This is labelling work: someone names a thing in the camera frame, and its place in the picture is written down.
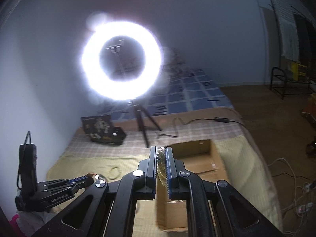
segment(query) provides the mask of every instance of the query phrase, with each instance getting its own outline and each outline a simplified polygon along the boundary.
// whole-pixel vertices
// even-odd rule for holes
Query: black cable
[[[179,119],[179,121],[181,122],[182,125],[186,125],[183,120],[179,117],[176,117],[172,120],[172,125],[173,125],[173,129],[176,135],[171,135],[171,134],[159,134],[157,136],[157,139],[159,139],[161,136],[167,136],[167,137],[171,137],[171,138],[178,138],[179,137],[179,132],[176,126],[176,119]]]
[[[26,148],[26,142],[27,139],[30,138],[30,144],[31,144],[31,132],[28,131],[24,140],[24,144],[23,144],[23,151],[22,151],[22,156],[19,156],[19,168],[18,168],[18,175],[16,177],[16,186],[19,190],[21,190],[22,188],[19,187],[19,179],[20,179],[20,165],[23,162],[23,157],[24,157],[24,152],[25,152],[25,148]]]
[[[238,121],[234,121],[234,120],[229,120],[229,122],[235,122],[235,123],[238,123],[239,125],[242,125],[244,128],[247,128],[243,123],[241,122],[238,122]]]
[[[179,118],[179,117],[176,117],[176,118],[174,118],[173,119],[173,129],[174,129],[174,132],[175,132],[175,134],[176,135],[171,135],[171,134],[159,134],[158,136],[157,136],[157,139],[159,139],[161,136],[167,136],[167,137],[171,137],[171,138],[178,138],[179,137],[179,132],[178,132],[178,129],[177,129],[177,126],[176,126],[176,124],[175,124],[175,121],[176,121],[176,119],[179,119],[179,121],[182,123],[182,125],[188,125],[188,124],[190,124],[190,123],[192,123],[192,122],[194,122],[194,121],[197,121],[197,120],[214,120],[214,121],[217,121],[217,122],[224,122],[224,123],[228,123],[228,122],[234,122],[234,123],[238,123],[238,124],[240,124],[240,125],[242,125],[243,127],[245,127],[246,128],[246,126],[243,124],[243,123],[241,123],[241,122],[238,122],[238,121],[234,121],[234,120],[230,120],[230,119],[227,119],[227,118],[197,118],[197,119],[192,119],[192,120],[190,120],[189,122],[187,122],[187,123],[184,123],[184,121],[181,119],[181,118]]]
[[[272,177],[276,177],[276,176],[280,176],[280,175],[288,175],[288,176],[290,176],[290,177],[295,177],[295,178],[297,178],[297,177],[301,177],[301,178],[303,178],[303,179],[307,179],[307,180],[310,180],[309,178],[307,178],[307,177],[305,177],[305,176],[301,176],[301,175],[298,175],[298,176],[293,176],[293,175],[290,175],[290,174],[288,174],[288,173],[280,173],[280,174],[278,174],[278,175],[273,175]]]

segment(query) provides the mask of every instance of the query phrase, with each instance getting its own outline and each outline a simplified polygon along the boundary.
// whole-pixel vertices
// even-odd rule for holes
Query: tripod
[[[152,116],[149,114],[149,112],[143,106],[141,106],[139,104],[133,105],[133,111],[134,111],[134,114],[136,116],[136,121],[137,121],[137,125],[138,125],[138,131],[142,131],[143,132],[143,137],[144,137],[145,142],[146,142],[146,147],[149,148],[149,142],[148,142],[148,138],[147,138],[147,135],[146,135],[144,121],[143,121],[143,118],[142,118],[142,112],[144,112],[144,114],[157,127],[157,129],[159,131],[161,131],[162,129],[160,128],[160,126],[157,124],[157,122],[152,118]]]
[[[123,45],[124,45],[124,40],[120,40],[120,43],[115,44],[115,45],[111,45],[111,46],[107,47],[106,49],[111,49],[111,52],[115,54],[117,63],[119,64],[119,67],[120,67],[120,70],[123,74],[123,77],[126,78],[126,72],[124,70],[124,66],[122,64],[122,60],[121,60],[121,57],[119,55],[120,47],[122,47]],[[152,118],[152,116],[149,114],[149,112],[143,106],[141,106],[139,104],[134,105],[134,104],[132,104],[132,102],[130,102],[130,103],[133,106],[133,111],[134,111],[134,114],[136,116],[136,121],[138,124],[138,131],[143,132],[143,137],[144,137],[145,142],[146,142],[146,147],[149,148],[149,142],[148,142],[148,138],[146,135],[145,125],[144,125],[144,121],[143,121],[141,112],[144,112],[144,114],[157,127],[157,129],[159,131],[161,131],[162,129],[160,128],[160,126],[157,124],[157,122]]]

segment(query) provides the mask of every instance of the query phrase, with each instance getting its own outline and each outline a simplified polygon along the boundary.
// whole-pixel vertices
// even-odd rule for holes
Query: checkered bedsheet
[[[154,85],[138,100],[152,116],[216,107],[233,108],[227,96],[201,69],[184,68],[183,74],[172,78],[163,92],[158,92]],[[98,115],[111,115],[113,122],[135,119],[126,101],[106,101]]]
[[[178,125],[178,138],[162,136],[157,139],[158,134],[175,135],[173,127],[168,127],[163,131],[147,130],[147,136],[150,140],[150,145],[161,147],[193,140],[225,140],[234,138],[243,134],[241,127],[234,122],[201,121],[193,122],[189,125]],[[81,158],[136,156],[149,153],[149,150],[145,147],[142,132],[127,131],[126,134],[127,137],[122,145],[112,146],[92,142],[85,134],[76,133],[65,152]]]

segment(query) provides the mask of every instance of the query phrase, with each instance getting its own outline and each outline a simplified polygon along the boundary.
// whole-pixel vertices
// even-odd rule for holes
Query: ring light
[[[137,79],[113,81],[102,70],[100,52],[115,36],[128,36],[143,47],[145,67]],[[158,77],[162,56],[156,39],[144,27],[130,22],[110,22],[97,29],[83,51],[82,65],[89,85],[99,94],[114,100],[131,100],[144,94]]]

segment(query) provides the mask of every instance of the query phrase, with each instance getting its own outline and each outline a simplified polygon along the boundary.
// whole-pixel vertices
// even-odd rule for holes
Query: open cardboard box
[[[175,159],[183,161],[185,169],[199,175],[203,180],[229,182],[224,163],[211,140],[188,141],[171,146]],[[167,189],[157,178],[157,223],[162,231],[187,231],[185,201],[171,201],[168,199]]]

